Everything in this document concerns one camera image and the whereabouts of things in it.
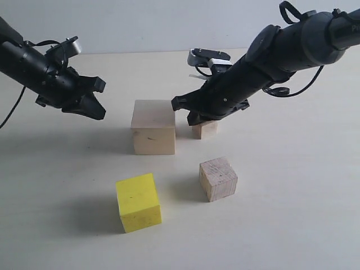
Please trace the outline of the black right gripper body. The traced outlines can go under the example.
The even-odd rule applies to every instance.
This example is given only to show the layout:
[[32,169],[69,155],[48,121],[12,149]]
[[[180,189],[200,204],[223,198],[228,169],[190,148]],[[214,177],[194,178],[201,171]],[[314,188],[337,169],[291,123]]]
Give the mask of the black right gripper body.
[[219,120],[269,82],[269,75],[247,63],[242,56],[226,72],[212,77],[192,92],[195,96],[191,99],[190,111],[209,120]]

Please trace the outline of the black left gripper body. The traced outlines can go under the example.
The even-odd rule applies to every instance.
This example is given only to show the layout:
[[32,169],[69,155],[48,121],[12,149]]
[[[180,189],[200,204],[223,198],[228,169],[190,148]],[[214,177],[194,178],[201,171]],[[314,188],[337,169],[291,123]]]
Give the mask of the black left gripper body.
[[79,75],[75,69],[69,67],[64,73],[47,78],[35,103],[42,107],[50,106],[62,110],[72,101],[87,93],[93,93],[93,83],[93,76]]

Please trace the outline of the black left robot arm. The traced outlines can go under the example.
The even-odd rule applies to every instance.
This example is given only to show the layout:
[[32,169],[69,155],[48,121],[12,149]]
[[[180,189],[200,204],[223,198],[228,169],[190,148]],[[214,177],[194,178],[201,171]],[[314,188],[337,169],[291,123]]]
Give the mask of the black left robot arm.
[[80,75],[69,66],[69,58],[81,53],[78,37],[63,42],[33,43],[1,20],[1,72],[35,92],[36,104],[102,120],[106,110],[95,97],[105,81],[98,76]]

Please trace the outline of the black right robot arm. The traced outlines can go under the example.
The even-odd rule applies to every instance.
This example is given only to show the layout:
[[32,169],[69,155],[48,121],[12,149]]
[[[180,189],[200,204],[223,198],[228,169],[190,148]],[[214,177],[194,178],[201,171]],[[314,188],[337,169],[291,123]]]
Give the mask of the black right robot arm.
[[296,72],[311,68],[321,71],[337,62],[348,48],[359,45],[357,10],[300,13],[287,1],[279,8],[287,27],[266,26],[235,63],[222,51],[189,51],[190,66],[211,71],[199,89],[171,101],[174,111],[188,111],[190,126],[247,109],[249,97],[258,91],[273,97],[291,97],[284,83]]

